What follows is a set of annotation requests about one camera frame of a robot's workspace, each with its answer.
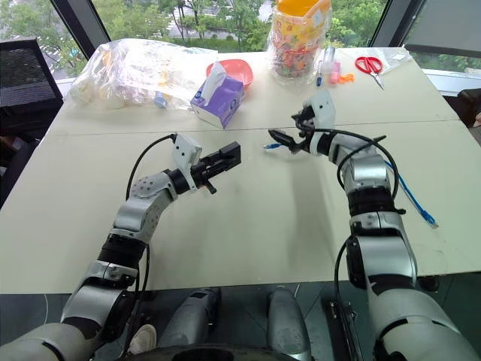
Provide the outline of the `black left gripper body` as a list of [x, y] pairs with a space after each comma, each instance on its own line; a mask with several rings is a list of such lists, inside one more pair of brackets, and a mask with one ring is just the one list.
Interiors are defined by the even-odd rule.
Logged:
[[192, 176], [192, 179], [194, 180], [194, 185], [197, 189], [204, 187], [209, 191], [211, 195], [213, 195], [217, 192], [217, 189], [210, 182], [210, 179], [212, 177], [204, 176], [204, 170], [206, 169], [207, 166], [209, 166], [205, 164], [205, 157], [206, 156], [200, 158], [198, 163], [191, 168], [191, 176]]

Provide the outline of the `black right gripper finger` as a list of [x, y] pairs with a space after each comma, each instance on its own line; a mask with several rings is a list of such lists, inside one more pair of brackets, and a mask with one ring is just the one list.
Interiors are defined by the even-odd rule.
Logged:
[[268, 134], [273, 138], [274, 143], [268, 145], [269, 150], [276, 149], [278, 147], [287, 147], [291, 153], [297, 153], [301, 150], [301, 144], [297, 143], [294, 138], [287, 135], [278, 129], [269, 129]]
[[313, 108], [311, 106], [304, 107], [301, 111], [293, 114], [291, 118], [295, 122], [298, 129], [313, 128]]

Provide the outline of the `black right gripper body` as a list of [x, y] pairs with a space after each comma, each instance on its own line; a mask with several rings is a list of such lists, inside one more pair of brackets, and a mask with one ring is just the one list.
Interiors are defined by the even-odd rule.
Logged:
[[318, 143], [320, 140], [320, 133], [316, 130], [319, 128], [319, 123], [315, 117], [313, 117], [313, 128], [312, 129], [300, 129], [302, 138], [306, 142], [306, 150], [308, 153], [318, 153]]

